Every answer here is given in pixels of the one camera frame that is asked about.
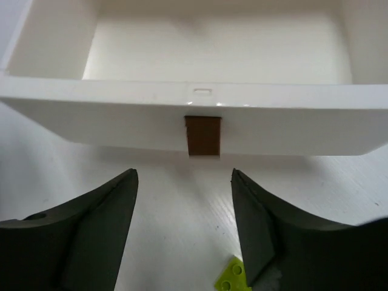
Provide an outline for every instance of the white tray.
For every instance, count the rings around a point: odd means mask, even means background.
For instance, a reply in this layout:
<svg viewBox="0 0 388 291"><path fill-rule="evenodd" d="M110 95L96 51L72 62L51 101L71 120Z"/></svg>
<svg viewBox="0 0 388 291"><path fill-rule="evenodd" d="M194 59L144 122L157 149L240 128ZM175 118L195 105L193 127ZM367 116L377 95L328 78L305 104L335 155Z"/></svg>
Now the white tray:
<svg viewBox="0 0 388 291"><path fill-rule="evenodd" d="M386 0L29 0L0 97L76 142L360 155L388 142Z"/></svg>

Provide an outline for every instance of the white box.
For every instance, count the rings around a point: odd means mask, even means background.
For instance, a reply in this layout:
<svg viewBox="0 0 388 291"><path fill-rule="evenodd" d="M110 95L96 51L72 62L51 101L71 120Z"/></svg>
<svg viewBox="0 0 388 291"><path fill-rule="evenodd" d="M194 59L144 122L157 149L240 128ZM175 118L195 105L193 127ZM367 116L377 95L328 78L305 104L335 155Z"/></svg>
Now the white box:
<svg viewBox="0 0 388 291"><path fill-rule="evenodd" d="M388 142L386 0L29 0L0 97L71 141L361 155Z"/></svg>

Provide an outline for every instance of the white surface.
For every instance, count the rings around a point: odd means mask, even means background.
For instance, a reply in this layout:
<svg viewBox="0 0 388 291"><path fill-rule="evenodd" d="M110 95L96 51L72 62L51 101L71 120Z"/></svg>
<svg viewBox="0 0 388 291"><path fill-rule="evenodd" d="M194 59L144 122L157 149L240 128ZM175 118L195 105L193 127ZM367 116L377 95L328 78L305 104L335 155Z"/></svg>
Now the white surface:
<svg viewBox="0 0 388 291"><path fill-rule="evenodd" d="M7 1L0 2L0 47L13 20L2 8L17 3ZM138 200L116 291L213 290L228 257L240 253L229 184L233 167L328 219L359 224L388 215L388 147L360 157L189 161L179 153L72 144L3 104L0 136L1 220L24 218L129 167L138 169Z"/></svg>
<svg viewBox="0 0 388 291"><path fill-rule="evenodd" d="M185 115L222 117L226 154L362 155L387 143L388 85L286 85L350 82L366 60L357 82L384 81L381 0L137 1L27 1L0 98L104 146L186 151ZM104 80L77 80L85 66Z"/></svg>

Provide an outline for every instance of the white plastic container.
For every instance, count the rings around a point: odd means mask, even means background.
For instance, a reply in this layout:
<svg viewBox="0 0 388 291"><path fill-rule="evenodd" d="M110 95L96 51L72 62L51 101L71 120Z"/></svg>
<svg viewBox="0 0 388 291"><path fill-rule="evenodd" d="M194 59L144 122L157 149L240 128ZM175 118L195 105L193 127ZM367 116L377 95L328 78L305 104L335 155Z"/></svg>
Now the white plastic container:
<svg viewBox="0 0 388 291"><path fill-rule="evenodd" d="M386 0L32 0L0 97L76 142L187 151L185 115L221 116L221 153L361 155L388 142Z"/></svg>

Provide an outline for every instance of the green lego brick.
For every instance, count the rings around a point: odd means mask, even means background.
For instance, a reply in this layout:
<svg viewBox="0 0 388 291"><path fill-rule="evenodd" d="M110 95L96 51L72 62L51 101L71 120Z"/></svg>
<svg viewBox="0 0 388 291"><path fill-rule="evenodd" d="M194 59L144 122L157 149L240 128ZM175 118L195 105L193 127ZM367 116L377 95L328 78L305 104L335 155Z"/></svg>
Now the green lego brick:
<svg viewBox="0 0 388 291"><path fill-rule="evenodd" d="M252 288L247 286L243 262L234 256L214 287L218 291L252 291Z"/></svg>

